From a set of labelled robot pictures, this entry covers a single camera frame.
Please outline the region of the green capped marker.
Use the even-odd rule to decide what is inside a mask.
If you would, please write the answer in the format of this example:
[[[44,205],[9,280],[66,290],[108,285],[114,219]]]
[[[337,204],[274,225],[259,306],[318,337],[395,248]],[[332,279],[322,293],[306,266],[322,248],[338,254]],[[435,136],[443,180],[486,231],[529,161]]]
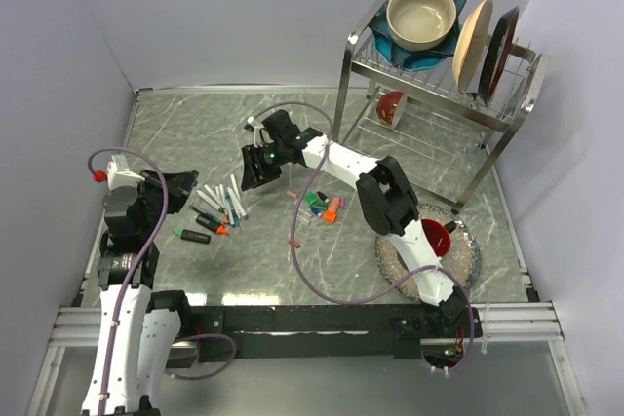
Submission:
[[[215,201],[211,196],[199,189],[196,189],[195,192],[206,204],[210,205],[213,209],[222,211],[221,204]]]
[[[224,202],[224,199],[223,199],[223,197],[222,197],[222,195],[221,195],[219,185],[215,185],[213,188],[214,188],[214,193],[215,193],[215,195],[216,195],[217,201],[219,202],[220,206],[221,206],[223,209],[225,209],[225,202]]]

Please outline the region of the blue capped white marker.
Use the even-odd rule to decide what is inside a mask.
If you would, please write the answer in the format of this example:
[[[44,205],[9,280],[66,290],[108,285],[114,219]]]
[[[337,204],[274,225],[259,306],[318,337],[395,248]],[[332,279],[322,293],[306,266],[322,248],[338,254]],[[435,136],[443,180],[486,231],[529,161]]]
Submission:
[[[249,215],[247,211],[245,210],[244,205],[242,203],[242,198],[241,198],[240,190],[238,187],[238,181],[235,177],[235,174],[231,173],[229,177],[230,177],[230,182],[231,182],[231,188],[233,191],[232,200],[236,206],[236,210],[242,219],[248,219]]]

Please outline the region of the black green highlighter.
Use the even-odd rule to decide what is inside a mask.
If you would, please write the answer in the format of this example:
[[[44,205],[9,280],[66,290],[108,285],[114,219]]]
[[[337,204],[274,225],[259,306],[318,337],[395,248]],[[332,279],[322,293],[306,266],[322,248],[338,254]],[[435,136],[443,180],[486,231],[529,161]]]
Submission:
[[[211,242],[211,236],[209,234],[196,232],[188,229],[179,229],[175,230],[174,234],[179,237],[181,240],[208,245]]]

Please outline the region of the dark blue pen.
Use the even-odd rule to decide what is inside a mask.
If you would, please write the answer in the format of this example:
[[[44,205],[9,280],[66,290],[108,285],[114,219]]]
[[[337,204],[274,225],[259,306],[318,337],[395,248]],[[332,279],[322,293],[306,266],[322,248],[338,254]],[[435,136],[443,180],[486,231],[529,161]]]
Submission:
[[[240,228],[241,227],[241,222],[240,222],[240,218],[238,216],[238,213],[236,211],[235,205],[234,203],[229,200],[228,201],[228,205],[231,211],[231,219],[232,219],[232,223],[236,228]]]

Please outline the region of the green highlighter cap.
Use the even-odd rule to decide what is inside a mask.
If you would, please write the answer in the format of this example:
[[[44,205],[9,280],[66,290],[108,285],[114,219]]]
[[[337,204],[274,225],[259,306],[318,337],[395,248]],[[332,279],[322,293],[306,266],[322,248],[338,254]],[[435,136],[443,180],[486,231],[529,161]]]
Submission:
[[[309,205],[314,205],[318,201],[317,196],[313,193],[307,193],[305,200]]]

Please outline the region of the orange highlighter cap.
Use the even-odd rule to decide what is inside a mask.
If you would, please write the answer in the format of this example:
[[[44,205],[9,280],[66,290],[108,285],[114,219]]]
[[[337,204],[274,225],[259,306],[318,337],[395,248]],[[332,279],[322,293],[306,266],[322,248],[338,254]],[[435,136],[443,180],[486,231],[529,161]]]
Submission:
[[[337,213],[331,210],[327,210],[323,214],[323,219],[329,223],[334,223],[337,219]]]

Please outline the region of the steel dish rack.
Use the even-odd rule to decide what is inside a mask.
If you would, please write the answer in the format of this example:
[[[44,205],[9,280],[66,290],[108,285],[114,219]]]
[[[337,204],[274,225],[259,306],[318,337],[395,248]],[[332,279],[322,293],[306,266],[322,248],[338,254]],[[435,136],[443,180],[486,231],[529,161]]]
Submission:
[[[408,71],[390,65],[376,50],[369,23],[387,0],[374,0],[349,33],[343,53],[333,138],[377,156],[396,149],[409,181],[460,212],[533,110],[550,58],[513,43],[493,100],[485,106],[477,92],[460,94],[452,60]],[[407,106],[395,129],[376,115],[379,99],[404,93]]]

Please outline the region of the black orange highlighter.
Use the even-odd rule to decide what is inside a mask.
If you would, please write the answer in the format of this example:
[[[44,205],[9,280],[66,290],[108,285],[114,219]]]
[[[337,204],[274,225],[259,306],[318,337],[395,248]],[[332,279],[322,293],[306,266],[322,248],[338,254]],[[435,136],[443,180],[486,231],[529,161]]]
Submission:
[[[220,222],[215,221],[214,219],[212,219],[211,217],[204,215],[204,214],[199,214],[196,219],[195,219],[196,223],[206,229],[208,229],[209,231],[217,234],[217,235],[225,235],[227,236],[229,234],[229,232],[227,231],[227,229],[225,228],[224,225],[222,225]]]

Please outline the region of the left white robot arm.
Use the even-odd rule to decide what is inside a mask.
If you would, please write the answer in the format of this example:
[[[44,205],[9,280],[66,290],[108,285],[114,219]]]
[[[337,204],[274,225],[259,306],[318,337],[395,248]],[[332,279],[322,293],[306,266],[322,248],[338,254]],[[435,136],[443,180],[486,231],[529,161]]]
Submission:
[[[97,263],[100,330],[84,415],[157,415],[156,393],[175,340],[194,317],[181,290],[153,289],[159,259],[148,241],[163,213],[181,211],[197,184],[195,170],[157,176],[108,191]]]

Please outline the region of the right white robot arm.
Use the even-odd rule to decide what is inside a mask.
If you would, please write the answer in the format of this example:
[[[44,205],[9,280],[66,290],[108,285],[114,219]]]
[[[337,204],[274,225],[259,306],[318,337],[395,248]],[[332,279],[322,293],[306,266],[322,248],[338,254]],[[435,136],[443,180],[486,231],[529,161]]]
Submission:
[[[458,329],[469,337],[475,335],[474,311],[465,289],[442,266],[428,241],[417,197],[396,159],[375,159],[318,130],[302,131],[279,104],[251,116],[245,127],[254,134],[267,132],[270,140],[243,147],[243,190],[278,179],[286,164],[300,164],[315,174],[324,172],[353,187],[368,225],[391,241],[408,266],[400,281],[415,279],[420,301],[428,309],[428,336],[454,337]]]

